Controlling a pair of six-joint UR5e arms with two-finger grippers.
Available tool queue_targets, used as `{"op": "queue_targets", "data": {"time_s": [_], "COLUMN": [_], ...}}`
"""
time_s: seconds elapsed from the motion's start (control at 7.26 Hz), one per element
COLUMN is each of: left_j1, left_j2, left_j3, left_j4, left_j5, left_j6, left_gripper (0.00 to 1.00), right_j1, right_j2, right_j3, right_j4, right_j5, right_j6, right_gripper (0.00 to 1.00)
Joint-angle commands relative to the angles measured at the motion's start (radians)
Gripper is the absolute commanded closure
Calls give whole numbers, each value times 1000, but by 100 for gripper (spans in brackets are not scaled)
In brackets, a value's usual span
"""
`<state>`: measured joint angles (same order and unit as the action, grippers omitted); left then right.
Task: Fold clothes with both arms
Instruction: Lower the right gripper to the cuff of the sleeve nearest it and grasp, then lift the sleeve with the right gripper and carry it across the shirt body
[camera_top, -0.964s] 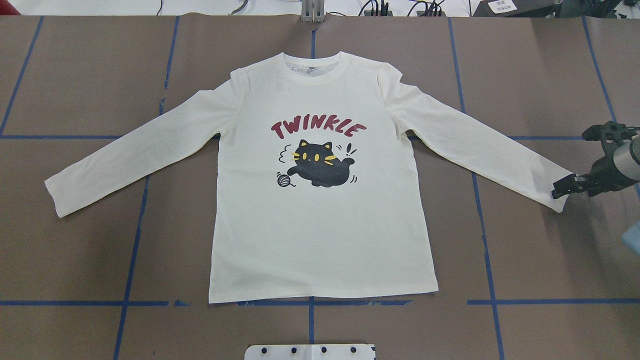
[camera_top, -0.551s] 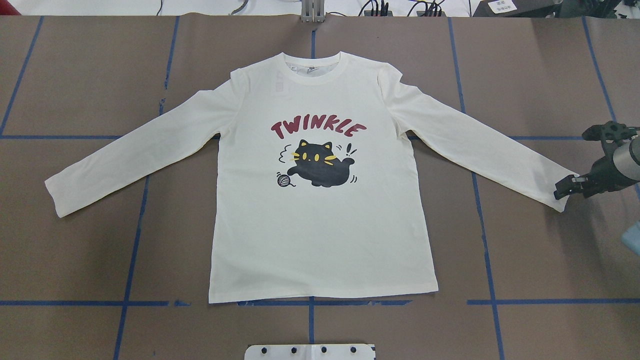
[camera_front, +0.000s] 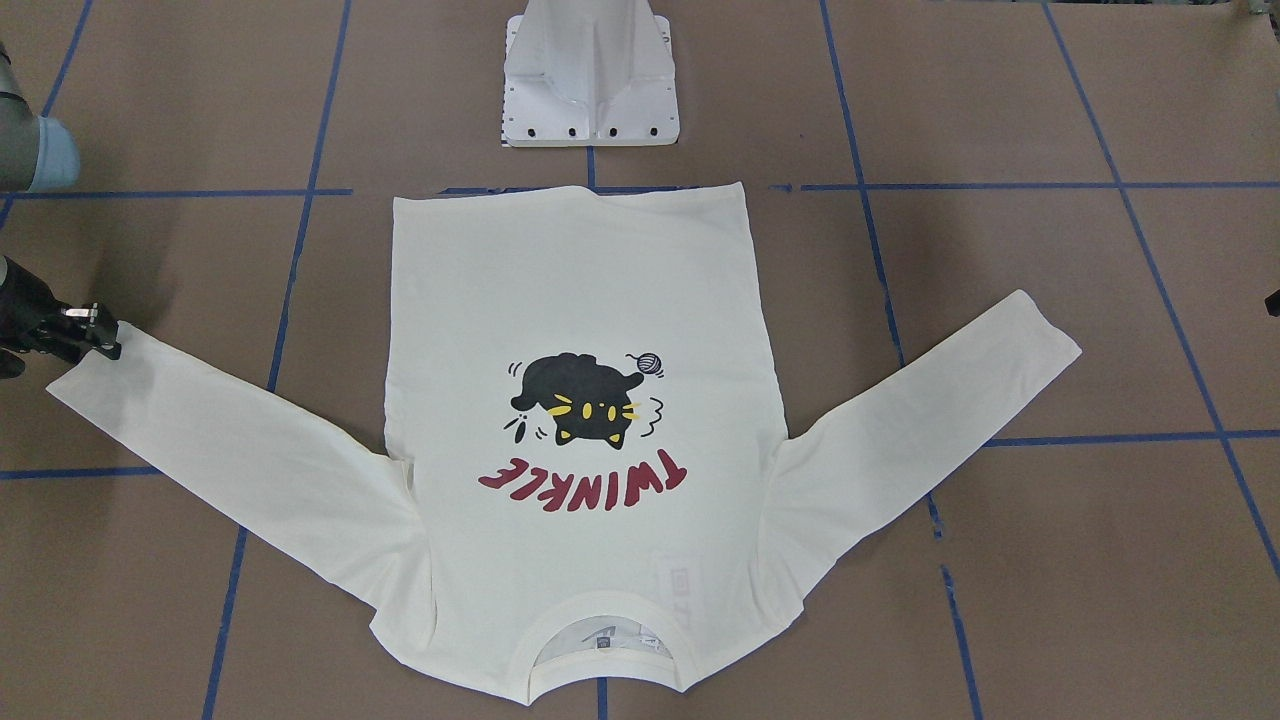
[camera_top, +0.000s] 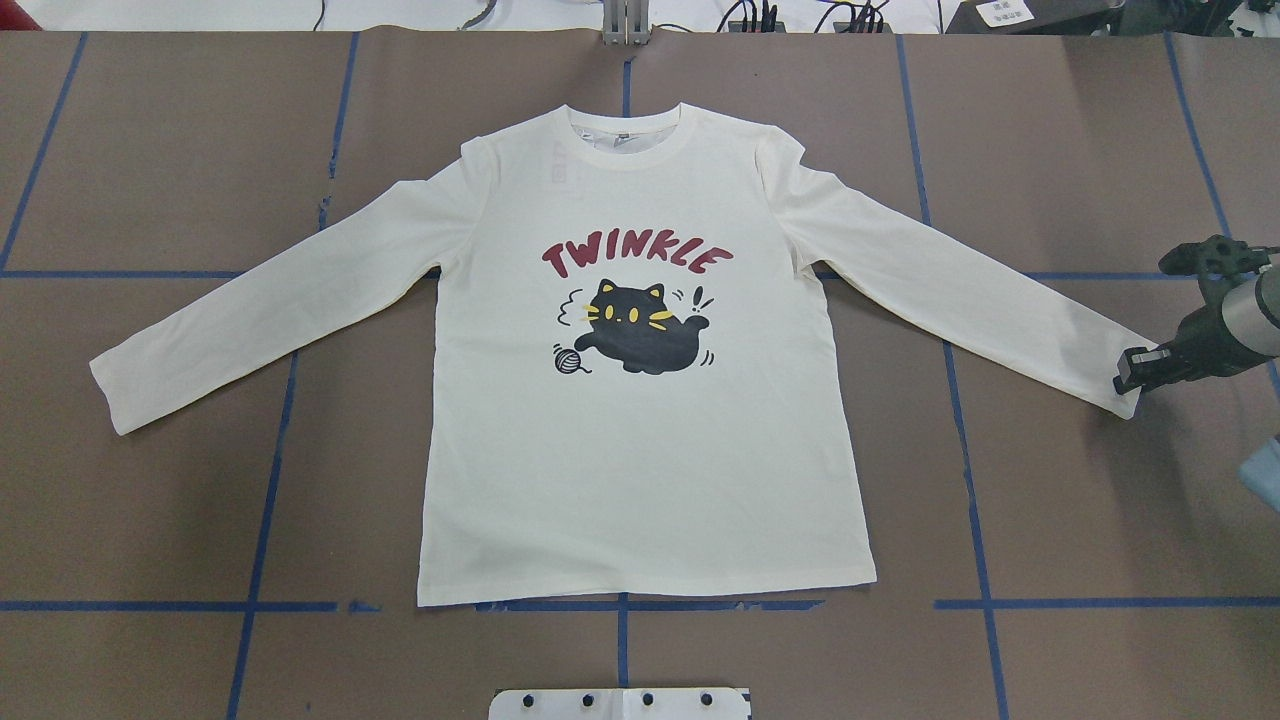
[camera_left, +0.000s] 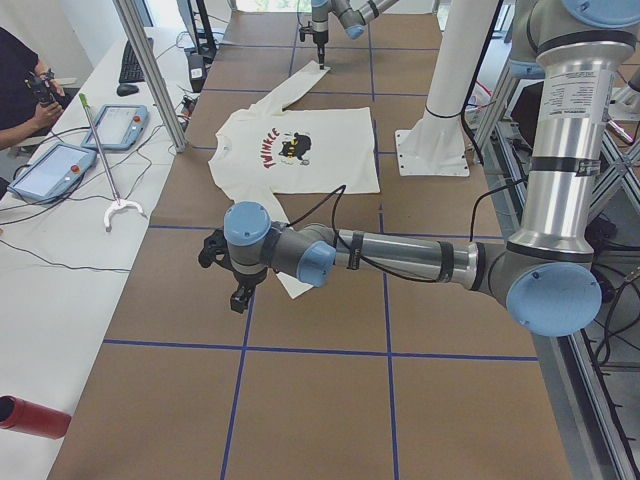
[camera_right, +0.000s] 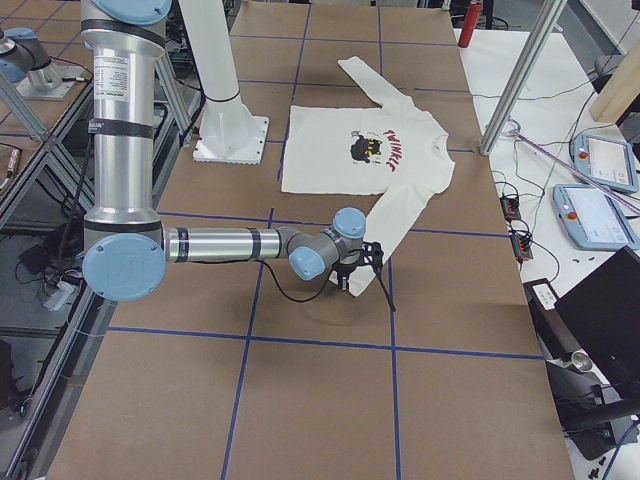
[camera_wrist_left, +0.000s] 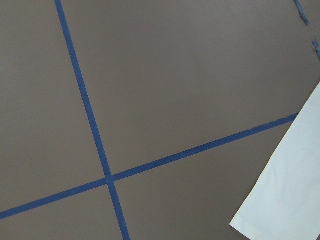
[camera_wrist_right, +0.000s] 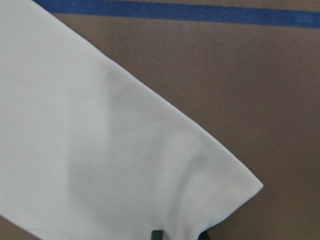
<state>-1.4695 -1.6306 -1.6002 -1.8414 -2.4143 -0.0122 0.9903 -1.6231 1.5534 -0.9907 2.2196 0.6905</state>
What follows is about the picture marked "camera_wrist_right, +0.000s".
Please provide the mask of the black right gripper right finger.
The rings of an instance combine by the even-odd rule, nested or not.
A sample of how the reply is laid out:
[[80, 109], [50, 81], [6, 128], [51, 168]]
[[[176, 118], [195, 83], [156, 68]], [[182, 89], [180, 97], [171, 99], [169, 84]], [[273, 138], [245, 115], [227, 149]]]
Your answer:
[[209, 234], [207, 231], [203, 231], [199, 236], [197, 240], [210, 240]]

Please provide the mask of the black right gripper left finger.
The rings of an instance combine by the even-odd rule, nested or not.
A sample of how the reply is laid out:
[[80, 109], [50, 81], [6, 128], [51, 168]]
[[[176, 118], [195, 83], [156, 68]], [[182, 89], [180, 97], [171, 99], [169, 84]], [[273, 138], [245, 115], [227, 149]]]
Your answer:
[[162, 230], [153, 230], [151, 232], [151, 240], [163, 240], [163, 231]]

